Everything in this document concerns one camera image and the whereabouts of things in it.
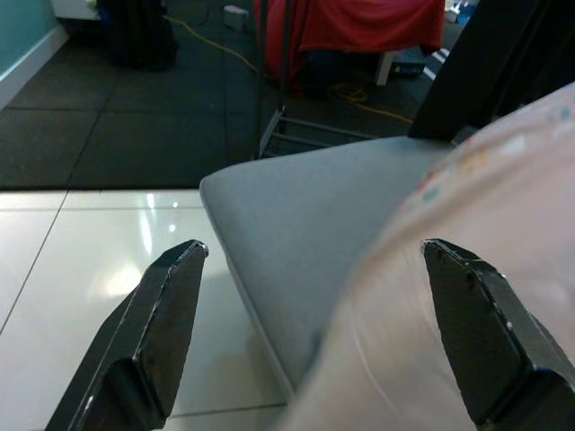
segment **gray chair seat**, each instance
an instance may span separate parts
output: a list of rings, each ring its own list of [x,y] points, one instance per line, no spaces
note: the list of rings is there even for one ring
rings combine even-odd
[[[350,271],[450,144],[377,139],[227,168],[201,195],[288,393]]]

